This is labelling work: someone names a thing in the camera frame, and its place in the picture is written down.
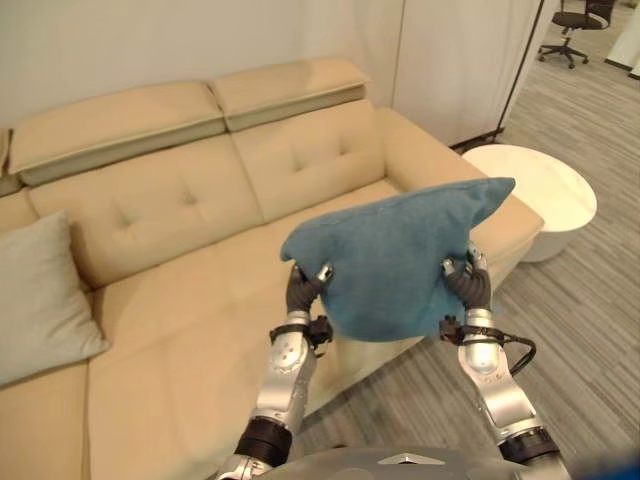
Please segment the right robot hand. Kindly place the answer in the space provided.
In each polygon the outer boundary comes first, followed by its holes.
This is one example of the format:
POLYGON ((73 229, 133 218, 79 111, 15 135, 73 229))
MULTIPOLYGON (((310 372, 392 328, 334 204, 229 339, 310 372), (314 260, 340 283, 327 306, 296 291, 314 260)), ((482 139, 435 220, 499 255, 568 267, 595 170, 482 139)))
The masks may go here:
POLYGON ((462 269, 451 257, 441 262, 444 281, 466 310, 491 310, 492 285, 487 256, 472 242, 467 243, 462 269))

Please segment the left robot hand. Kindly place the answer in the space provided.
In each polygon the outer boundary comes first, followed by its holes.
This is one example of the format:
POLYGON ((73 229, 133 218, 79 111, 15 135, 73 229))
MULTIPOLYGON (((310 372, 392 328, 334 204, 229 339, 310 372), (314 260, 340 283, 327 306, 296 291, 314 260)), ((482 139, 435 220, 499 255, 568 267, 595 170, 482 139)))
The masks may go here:
POLYGON ((297 263, 294 263, 286 288, 285 301, 287 312, 309 313, 312 304, 325 290, 333 273, 333 266, 327 263, 321 267, 315 276, 308 277, 302 268, 297 263))

